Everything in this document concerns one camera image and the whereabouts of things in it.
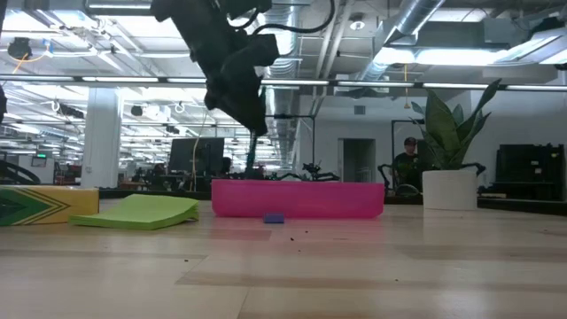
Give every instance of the potted plant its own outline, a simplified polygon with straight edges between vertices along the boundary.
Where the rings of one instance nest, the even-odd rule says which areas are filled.
[[[494,97],[500,81],[501,79],[486,88],[477,108],[466,120],[461,105],[457,105],[451,112],[430,89],[427,90],[427,105],[424,109],[412,102],[414,111],[425,119],[425,128],[419,127],[434,158],[434,166],[438,169],[422,174],[424,208],[477,208],[477,176],[472,171],[460,169],[470,143],[490,116],[490,113],[483,114],[482,108]]]

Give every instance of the small blue block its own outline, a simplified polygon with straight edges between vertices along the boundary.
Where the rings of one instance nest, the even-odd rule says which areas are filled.
[[[264,215],[264,223],[284,223],[284,214],[268,213]]]

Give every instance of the pink tray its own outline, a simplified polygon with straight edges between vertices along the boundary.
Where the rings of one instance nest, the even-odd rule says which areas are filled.
[[[213,180],[213,210],[220,217],[375,218],[384,211],[384,185]]]

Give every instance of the yellow box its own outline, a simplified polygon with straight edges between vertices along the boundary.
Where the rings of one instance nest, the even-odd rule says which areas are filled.
[[[67,222],[98,214],[98,190],[59,186],[0,186],[0,226]]]

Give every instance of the white plant pot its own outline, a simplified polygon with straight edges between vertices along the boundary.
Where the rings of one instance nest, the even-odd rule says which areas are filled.
[[[466,170],[423,172],[423,208],[477,209],[477,175]]]

